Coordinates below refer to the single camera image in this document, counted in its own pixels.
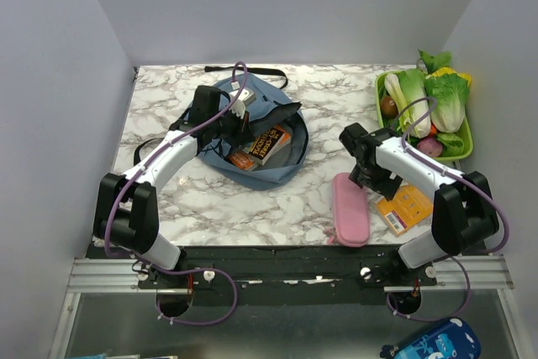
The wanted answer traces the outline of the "black storey treehouse book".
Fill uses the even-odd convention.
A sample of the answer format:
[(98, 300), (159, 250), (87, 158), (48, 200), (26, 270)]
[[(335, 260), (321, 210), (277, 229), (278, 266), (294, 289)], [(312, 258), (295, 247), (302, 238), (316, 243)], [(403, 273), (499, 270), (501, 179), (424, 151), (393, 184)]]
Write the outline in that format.
[(284, 146), (291, 142), (292, 136), (281, 125), (277, 125), (259, 135), (245, 147), (244, 152), (258, 165), (265, 165), (268, 160)]

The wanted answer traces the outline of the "pink pencil case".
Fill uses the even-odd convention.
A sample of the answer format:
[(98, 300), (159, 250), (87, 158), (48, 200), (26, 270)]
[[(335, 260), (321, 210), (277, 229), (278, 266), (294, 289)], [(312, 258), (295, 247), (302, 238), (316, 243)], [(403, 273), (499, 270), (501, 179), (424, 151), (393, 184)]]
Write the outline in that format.
[(333, 229), (328, 243), (363, 247), (370, 238), (370, 217), (367, 193), (341, 172), (332, 181)]

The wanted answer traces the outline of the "blue student backpack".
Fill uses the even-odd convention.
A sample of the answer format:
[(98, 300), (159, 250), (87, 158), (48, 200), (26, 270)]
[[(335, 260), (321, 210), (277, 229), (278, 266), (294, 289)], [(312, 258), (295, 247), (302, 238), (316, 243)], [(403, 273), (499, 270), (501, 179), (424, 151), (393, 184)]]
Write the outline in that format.
[[(215, 83), (217, 87), (231, 92), (232, 84), (238, 83), (256, 94), (256, 100), (249, 104), (249, 127), (251, 140), (244, 145), (230, 145), (224, 140), (213, 140), (196, 157), (233, 181), (253, 190), (264, 191), (289, 182), (301, 168), (309, 145), (309, 132), (300, 112), (301, 104), (292, 101), (280, 87), (261, 79), (263, 75), (278, 76), (279, 70), (249, 68), (238, 62), (231, 68), (228, 79)], [(265, 165), (258, 165), (253, 171), (243, 171), (231, 164), (226, 157), (245, 147), (259, 135), (281, 125), (292, 136), (291, 142), (274, 154)]]

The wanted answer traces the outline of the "orange notebook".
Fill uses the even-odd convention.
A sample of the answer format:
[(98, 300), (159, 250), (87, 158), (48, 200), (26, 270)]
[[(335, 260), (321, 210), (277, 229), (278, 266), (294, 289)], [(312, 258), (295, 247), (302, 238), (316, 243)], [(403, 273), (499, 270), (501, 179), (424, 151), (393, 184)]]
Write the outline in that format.
[(406, 233), (433, 213), (433, 203), (408, 184), (401, 186), (391, 200), (379, 198), (375, 206), (395, 236)]

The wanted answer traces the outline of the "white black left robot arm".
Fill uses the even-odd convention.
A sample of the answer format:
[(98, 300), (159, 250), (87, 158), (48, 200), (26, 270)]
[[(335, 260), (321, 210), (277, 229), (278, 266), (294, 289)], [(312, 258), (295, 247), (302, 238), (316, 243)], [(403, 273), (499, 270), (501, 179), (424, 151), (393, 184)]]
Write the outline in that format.
[(137, 255), (157, 270), (169, 288), (188, 273), (185, 251), (160, 232), (158, 195), (172, 177), (213, 140), (239, 140), (245, 134), (253, 91), (234, 82), (231, 92), (197, 87), (192, 105), (173, 124), (161, 143), (121, 175), (105, 175), (98, 189), (93, 234), (111, 247)]

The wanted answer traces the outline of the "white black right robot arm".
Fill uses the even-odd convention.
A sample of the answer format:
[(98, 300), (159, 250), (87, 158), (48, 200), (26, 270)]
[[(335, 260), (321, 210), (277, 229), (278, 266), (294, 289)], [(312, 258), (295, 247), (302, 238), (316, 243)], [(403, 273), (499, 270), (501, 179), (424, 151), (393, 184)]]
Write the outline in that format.
[(349, 178), (358, 187), (391, 200), (406, 182), (433, 204), (430, 230), (402, 244), (372, 269), (376, 281), (404, 285), (415, 278), (417, 268), (457, 256), (498, 232), (498, 209), (483, 174), (442, 165), (388, 128), (367, 132), (355, 123), (346, 126), (339, 139), (356, 160)]

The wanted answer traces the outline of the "orange storey treehouse book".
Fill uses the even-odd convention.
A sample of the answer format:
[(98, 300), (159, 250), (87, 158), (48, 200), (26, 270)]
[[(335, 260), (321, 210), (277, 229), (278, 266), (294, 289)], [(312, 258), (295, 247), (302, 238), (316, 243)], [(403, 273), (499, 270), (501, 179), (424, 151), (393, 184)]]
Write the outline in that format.
[(246, 154), (244, 151), (239, 150), (235, 151), (233, 153), (228, 154), (226, 159), (233, 164), (235, 167), (243, 170), (243, 171), (253, 171), (258, 167), (258, 164), (253, 161), (248, 154)]

